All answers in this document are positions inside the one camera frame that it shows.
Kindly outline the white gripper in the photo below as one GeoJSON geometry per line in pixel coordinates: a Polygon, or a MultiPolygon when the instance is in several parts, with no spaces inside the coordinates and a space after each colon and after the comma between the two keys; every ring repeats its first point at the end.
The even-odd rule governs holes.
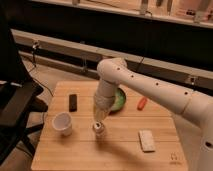
{"type": "Polygon", "coordinates": [[[109,103],[95,103],[94,104],[94,120],[102,122],[110,113],[111,105],[109,103]]]}

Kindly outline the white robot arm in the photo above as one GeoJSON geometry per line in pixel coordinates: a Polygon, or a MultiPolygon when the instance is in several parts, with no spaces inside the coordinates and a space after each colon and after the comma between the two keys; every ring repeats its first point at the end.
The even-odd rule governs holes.
{"type": "Polygon", "coordinates": [[[110,113],[120,84],[148,97],[202,130],[197,171],[213,171],[213,97],[127,68],[123,58],[104,59],[97,65],[100,76],[94,94],[94,120],[102,122],[110,113]]]}

